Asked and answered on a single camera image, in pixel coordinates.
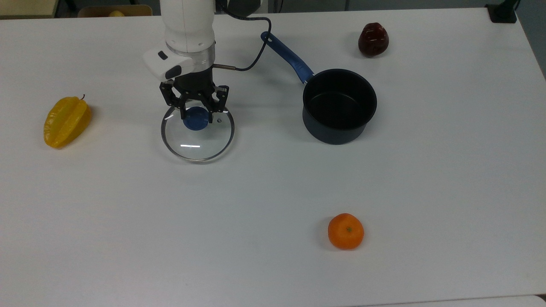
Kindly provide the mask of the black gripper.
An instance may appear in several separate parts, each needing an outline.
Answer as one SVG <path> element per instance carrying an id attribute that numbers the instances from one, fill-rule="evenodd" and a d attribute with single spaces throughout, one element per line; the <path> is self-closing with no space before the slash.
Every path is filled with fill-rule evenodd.
<path id="1" fill-rule="evenodd" d="M 213 114 L 225 111 L 229 87 L 215 86 L 212 70 L 204 70 L 177 76 L 174 81 L 161 82 L 160 91 L 166 105 L 178 109 L 182 120 L 187 117 L 187 100 L 204 101 L 209 123 L 212 124 Z"/>

